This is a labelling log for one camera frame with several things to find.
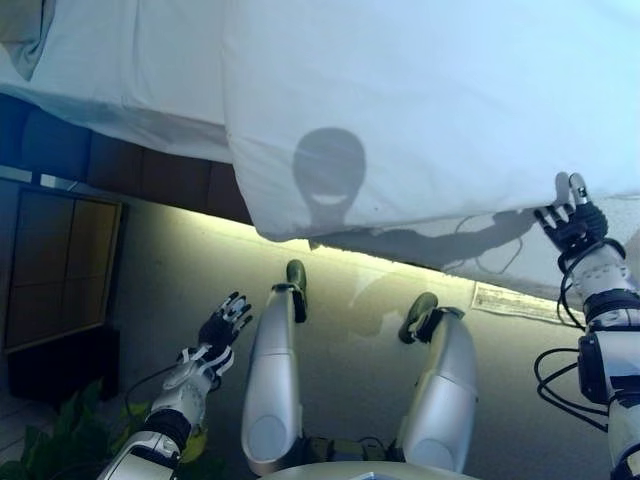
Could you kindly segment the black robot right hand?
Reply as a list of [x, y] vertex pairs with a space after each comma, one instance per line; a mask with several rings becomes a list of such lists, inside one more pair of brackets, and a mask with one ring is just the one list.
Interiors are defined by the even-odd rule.
[[605, 239], [608, 221], [591, 201], [580, 173], [569, 175], [567, 183], [573, 203], [547, 205], [536, 209], [534, 216], [556, 249], [566, 258], [574, 258]]

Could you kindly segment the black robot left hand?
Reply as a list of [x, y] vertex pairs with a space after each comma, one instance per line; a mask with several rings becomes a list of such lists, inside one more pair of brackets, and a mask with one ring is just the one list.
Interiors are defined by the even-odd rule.
[[240, 332], [252, 320], [251, 308], [247, 297], [235, 291], [214, 309], [198, 333], [198, 344], [204, 349], [207, 361], [227, 355]]

